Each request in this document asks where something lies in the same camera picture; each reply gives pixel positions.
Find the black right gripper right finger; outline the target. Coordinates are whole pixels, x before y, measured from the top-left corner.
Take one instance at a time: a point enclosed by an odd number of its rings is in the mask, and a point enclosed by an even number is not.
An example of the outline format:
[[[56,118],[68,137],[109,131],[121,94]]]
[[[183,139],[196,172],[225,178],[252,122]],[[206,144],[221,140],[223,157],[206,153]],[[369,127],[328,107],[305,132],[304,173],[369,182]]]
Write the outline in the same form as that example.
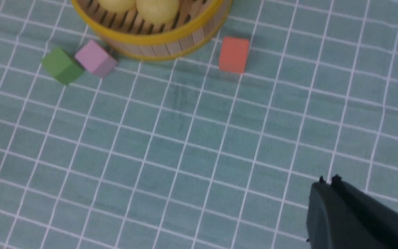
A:
[[[398,249],[398,212],[343,181],[339,175],[332,177],[331,187],[376,240],[388,249]]]

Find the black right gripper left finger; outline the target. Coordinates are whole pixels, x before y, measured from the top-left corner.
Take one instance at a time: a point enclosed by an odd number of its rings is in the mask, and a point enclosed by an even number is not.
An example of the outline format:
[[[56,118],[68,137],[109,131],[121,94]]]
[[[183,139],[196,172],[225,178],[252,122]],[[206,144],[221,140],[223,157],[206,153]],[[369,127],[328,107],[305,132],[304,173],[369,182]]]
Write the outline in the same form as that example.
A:
[[[385,249],[321,176],[311,185],[306,218],[312,249]]]

